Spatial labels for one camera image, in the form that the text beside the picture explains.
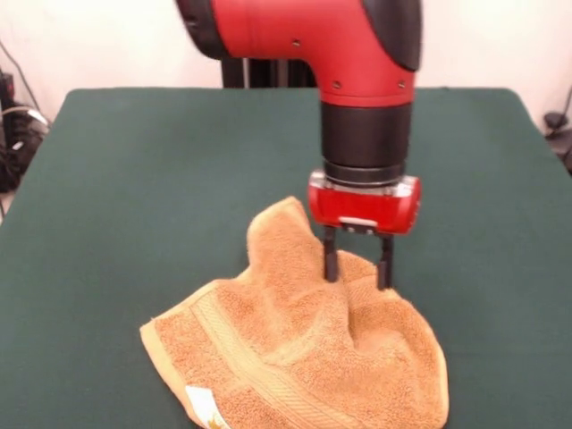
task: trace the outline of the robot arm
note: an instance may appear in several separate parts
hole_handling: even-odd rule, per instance
[[[381,235],[413,225],[420,182],[405,176],[421,52],[421,0],[177,0],[214,59],[300,59],[320,90],[323,170],[310,209],[326,227],[325,277],[337,279],[335,228]],[[391,261],[381,261],[390,271]],[[380,287],[391,283],[380,275]]]

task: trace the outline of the terry cloth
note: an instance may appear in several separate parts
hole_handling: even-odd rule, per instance
[[[426,320],[370,262],[323,247],[286,198],[250,224],[249,267],[141,328],[157,372],[205,428],[442,428],[447,368]]]

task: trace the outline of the black cable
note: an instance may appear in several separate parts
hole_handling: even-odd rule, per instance
[[[34,107],[36,107],[36,110],[38,110],[39,112],[41,112],[41,109],[39,108],[39,104],[38,101],[36,99],[36,97],[34,96],[34,92],[31,90],[31,88],[29,87],[28,81],[26,80],[26,77],[24,76],[24,72],[21,70],[20,65],[18,64],[18,62],[14,59],[13,56],[10,55],[10,53],[8,52],[8,49],[6,49],[6,46],[4,46],[4,43],[2,43],[2,39],[0,39],[0,48],[4,51],[4,54],[8,57],[8,59],[12,62],[12,64],[14,64],[14,67],[16,67],[16,70],[18,70],[18,73],[20,74],[21,77],[21,81],[24,83],[24,86],[26,87],[26,89],[29,92],[29,96],[32,99],[32,102],[34,103]]]
[[[566,100],[566,104],[564,105],[564,110],[562,111],[562,116],[560,117],[560,122],[557,128],[561,128],[564,125],[564,121],[566,120],[566,113],[570,108],[570,103],[572,102],[572,87],[570,87],[570,91],[568,92],[568,98]]]

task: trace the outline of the orange towel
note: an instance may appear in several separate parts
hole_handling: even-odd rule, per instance
[[[447,368],[431,327],[375,267],[322,245],[295,198],[250,224],[249,267],[141,328],[156,370],[205,428],[442,428]]]

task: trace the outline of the green felt surface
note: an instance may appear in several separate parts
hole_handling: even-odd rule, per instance
[[[0,427],[190,427],[139,327],[306,202],[318,127],[310,89],[71,93],[0,227]],[[505,90],[420,90],[410,153],[396,283],[448,359],[448,427],[572,427],[572,181]]]

